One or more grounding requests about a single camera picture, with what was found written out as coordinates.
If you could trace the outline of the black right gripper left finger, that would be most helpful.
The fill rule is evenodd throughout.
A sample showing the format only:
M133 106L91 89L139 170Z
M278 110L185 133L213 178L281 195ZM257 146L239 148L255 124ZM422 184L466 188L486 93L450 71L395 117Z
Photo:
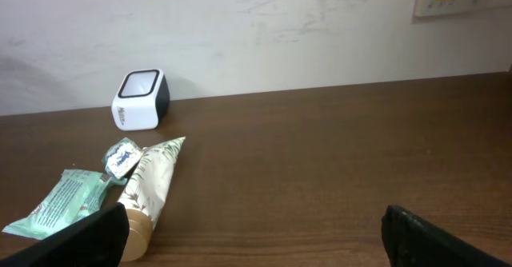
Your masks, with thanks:
M117 267L129 235L126 209L118 203L1 260L11 267Z

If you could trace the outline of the white barcode scanner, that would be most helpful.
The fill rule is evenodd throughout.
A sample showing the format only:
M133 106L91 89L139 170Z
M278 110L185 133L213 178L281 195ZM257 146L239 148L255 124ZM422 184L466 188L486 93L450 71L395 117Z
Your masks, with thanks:
M115 125L123 131L155 129L166 115L170 91L160 69L128 73L111 104Z

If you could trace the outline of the mint green wipes packet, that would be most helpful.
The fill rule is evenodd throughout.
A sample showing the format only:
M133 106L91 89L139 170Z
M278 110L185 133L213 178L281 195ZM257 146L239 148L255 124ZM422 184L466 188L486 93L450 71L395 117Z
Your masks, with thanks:
M66 169L56 186L27 217L10 223L2 231L43 240L99 211L108 189L126 183L125 177L117 179L107 173Z

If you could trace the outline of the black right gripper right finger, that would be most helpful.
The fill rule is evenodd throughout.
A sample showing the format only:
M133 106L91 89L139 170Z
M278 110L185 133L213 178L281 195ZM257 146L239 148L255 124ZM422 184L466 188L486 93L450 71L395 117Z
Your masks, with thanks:
M386 208L381 235L393 267L511 267L399 205Z

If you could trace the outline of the small teal tissue pack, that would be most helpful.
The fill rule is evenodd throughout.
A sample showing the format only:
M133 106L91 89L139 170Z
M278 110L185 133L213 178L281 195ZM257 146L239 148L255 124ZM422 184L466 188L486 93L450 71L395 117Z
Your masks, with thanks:
M134 141L124 137L107 150L102 162L110 176L121 179L138 164L141 157L142 149Z

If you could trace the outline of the white leafy cream tube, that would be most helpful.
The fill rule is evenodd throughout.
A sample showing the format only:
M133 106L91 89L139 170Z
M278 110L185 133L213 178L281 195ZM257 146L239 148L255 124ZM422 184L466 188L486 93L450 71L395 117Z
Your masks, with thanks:
M129 223L122 261L135 261L147 251L185 140L178 137L145 149L122 191L118 202L124 205Z

